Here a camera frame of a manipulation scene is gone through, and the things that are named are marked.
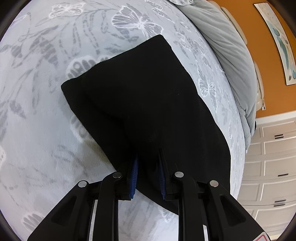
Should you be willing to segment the white wardrobe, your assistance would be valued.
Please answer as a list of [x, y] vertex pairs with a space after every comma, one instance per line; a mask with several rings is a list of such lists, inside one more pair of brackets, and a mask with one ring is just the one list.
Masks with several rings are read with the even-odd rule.
[[238, 201], [271, 238], [288, 226], [295, 215], [295, 116], [258, 121]]

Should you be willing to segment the grey duvet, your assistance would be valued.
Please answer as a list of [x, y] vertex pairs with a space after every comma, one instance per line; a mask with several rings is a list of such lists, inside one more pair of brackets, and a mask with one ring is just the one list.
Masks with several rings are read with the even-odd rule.
[[247, 46], [229, 20], [208, 1], [173, 1], [193, 22], [219, 60], [240, 115], [245, 146], [255, 131], [257, 76]]

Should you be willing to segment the framed wall painting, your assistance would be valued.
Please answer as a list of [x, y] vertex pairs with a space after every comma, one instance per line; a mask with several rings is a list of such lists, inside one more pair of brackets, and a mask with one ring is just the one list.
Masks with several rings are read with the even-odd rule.
[[264, 19], [275, 41], [282, 61], [286, 85], [295, 84], [295, 59], [290, 42], [280, 20], [268, 3], [256, 3], [254, 6]]

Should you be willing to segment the butterfly patterned bed sheet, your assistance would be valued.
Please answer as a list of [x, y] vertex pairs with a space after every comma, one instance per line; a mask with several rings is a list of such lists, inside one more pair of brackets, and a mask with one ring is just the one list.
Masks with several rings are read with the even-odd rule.
[[27, 240], [80, 180], [113, 167], [73, 114], [61, 84], [161, 34], [193, 78], [231, 152], [239, 194], [245, 141], [225, 73], [207, 41], [169, 1], [32, 1], [1, 40], [1, 212]]

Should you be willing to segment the black pants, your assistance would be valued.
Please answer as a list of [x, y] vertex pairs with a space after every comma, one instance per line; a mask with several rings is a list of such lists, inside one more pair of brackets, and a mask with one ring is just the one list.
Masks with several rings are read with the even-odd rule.
[[114, 169], [138, 166], [137, 190], [163, 208], [160, 161], [194, 180], [230, 189], [230, 150], [210, 110], [171, 46], [157, 35], [65, 81], [75, 116]]

